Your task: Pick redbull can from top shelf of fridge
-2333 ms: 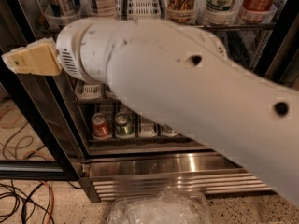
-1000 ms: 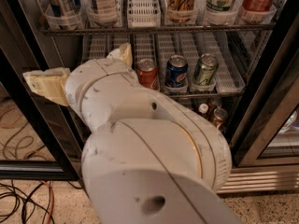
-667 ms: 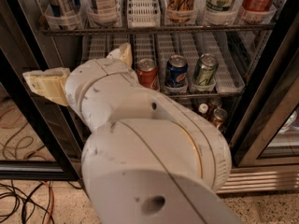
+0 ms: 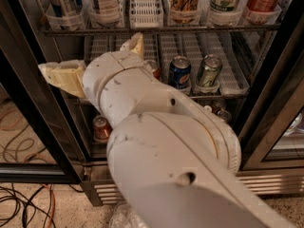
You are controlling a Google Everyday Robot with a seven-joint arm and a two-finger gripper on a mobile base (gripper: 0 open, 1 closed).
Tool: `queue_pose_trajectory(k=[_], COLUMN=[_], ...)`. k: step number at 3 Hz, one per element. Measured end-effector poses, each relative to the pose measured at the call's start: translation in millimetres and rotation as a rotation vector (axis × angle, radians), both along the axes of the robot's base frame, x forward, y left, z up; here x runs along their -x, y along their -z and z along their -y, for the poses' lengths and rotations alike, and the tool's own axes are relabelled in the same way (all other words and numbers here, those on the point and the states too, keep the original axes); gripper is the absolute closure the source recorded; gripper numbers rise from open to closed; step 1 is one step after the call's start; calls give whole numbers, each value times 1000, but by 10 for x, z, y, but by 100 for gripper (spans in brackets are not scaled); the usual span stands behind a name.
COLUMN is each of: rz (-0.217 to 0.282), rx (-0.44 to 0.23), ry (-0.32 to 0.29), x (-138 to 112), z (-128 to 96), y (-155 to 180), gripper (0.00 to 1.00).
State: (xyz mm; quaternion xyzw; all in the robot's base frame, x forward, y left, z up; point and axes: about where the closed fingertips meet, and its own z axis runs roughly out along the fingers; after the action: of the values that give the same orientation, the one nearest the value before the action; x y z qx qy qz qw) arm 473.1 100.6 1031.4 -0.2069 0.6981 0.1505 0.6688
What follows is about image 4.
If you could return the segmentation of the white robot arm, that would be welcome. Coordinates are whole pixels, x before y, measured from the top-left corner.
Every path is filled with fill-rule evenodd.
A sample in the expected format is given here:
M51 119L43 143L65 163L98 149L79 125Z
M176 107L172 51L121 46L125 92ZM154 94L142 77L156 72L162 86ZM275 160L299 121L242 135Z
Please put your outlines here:
M149 228L295 228L238 180L241 150L232 128L154 77L141 34L90 64L39 69L109 121L110 174Z

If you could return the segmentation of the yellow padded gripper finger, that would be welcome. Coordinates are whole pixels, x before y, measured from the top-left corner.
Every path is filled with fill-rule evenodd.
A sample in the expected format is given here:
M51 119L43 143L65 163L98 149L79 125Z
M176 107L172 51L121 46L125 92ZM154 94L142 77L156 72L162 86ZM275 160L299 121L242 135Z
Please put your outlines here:
M48 62L38 66L47 83L78 98L84 98L82 78L86 69L83 60Z
M121 47L120 51L132 51L143 57L143 35L140 32L135 33L130 39L125 41Z

